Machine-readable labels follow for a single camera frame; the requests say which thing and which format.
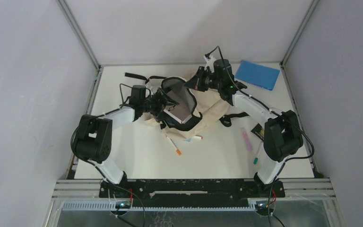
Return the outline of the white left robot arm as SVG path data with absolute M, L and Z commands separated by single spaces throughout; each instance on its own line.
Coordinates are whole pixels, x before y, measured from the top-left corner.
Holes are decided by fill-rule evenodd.
M 91 164 L 105 181 L 111 183 L 110 190 L 117 197 L 125 196 L 129 185 L 122 180 L 124 171 L 109 157 L 113 130 L 136 121 L 144 113 L 161 115 L 166 106 L 178 105 L 161 88 L 152 92 L 144 85 L 134 85 L 130 89 L 130 96 L 122 99 L 119 108 L 101 115 L 83 115 L 70 140 L 75 157 Z

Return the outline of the grey hardcover book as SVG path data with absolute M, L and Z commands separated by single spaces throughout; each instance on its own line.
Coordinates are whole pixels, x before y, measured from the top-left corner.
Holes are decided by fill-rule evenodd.
M 164 112 L 180 124 L 184 124 L 190 120 L 192 118 L 190 105 L 193 101 L 188 90 L 184 87 L 176 90 L 166 88 L 165 93 L 178 104 L 167 104 Z

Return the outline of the beige canvas backpack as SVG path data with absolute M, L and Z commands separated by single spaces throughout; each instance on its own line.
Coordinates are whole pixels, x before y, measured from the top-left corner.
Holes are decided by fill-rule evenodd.
M 166 88 L 173 90 L 180 89 L 187 81 L 183 77 L 161 77 L 151 76 L 149 78 L 142 75 L 125 73 L 128 78 L 140 79 L 144 81 L 144 86 L 152 92 L 156 92 L 158 88 L 165 91 Z M 232 118 L 242 118 L 248 116 L 247 113 L 227 114 L 229 104 L 222 100 L 216 92 L 208 91 L 201 93 L 186 88 L 191 95 L 193 103 L 190 105 L 192 118 L 184 124 L 178 123 L 165 112 L 161 115 L 152 115 L 151 113 L 142 114 L 143 121 L 146 125 L 158 127 L 163 130 L 164 134 L 173 140 L 186 140 L 194 135 L 200 134 L 210 125 L 220 121 L 225 127 L 231 126 Z

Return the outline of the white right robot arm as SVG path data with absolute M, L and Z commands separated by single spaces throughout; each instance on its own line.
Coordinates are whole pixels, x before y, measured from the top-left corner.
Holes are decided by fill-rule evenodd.
M 295 112 L 283 112 L 260 101 L 249 93 L 243 83 L 235 80 L 228 60 L 217 60 L 209 53 L 204 58 L 206 65 L 200 66 L 185 86 L 200 92 L 217 91 L 222 100 L 244 111 L 261 125 L 267 156 L 254 176 L 257 181 L 254 190 L 258 196 L 266 197 L 273 191 L 272 183 L 285 163 L 296 158 L 295 153 L 309 138 L 300 129 Z

